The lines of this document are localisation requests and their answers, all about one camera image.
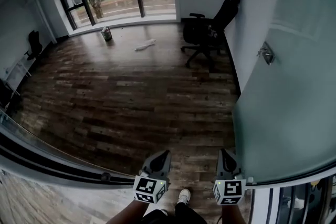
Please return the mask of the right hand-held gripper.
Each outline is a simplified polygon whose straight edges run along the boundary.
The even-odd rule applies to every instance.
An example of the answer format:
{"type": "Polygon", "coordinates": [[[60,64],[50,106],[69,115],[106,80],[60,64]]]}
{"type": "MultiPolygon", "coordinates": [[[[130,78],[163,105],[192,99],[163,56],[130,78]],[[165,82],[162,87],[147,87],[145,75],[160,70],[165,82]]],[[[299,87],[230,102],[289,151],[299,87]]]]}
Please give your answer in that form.
{"type": "Polygon", "coordinates": [[[216,203],[220,206],[238,204],[244,197],[246,180],[241,169],[228,151],[221,148],[218,152],[216,177],[213,193],[216,203]]]}

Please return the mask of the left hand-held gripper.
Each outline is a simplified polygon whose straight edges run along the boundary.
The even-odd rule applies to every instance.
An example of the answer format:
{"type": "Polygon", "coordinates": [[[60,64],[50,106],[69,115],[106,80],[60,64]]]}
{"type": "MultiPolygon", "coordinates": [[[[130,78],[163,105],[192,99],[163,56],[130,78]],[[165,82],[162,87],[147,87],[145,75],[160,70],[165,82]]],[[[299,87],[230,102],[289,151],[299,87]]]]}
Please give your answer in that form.
{"type": "Polygon", "coordinates": [[[148,157],[135,177],[134,199],[148,204],[157,204],[168,191],[170,179],[168,173],[171,167],[171,152],[157,152],[148,157]]]}

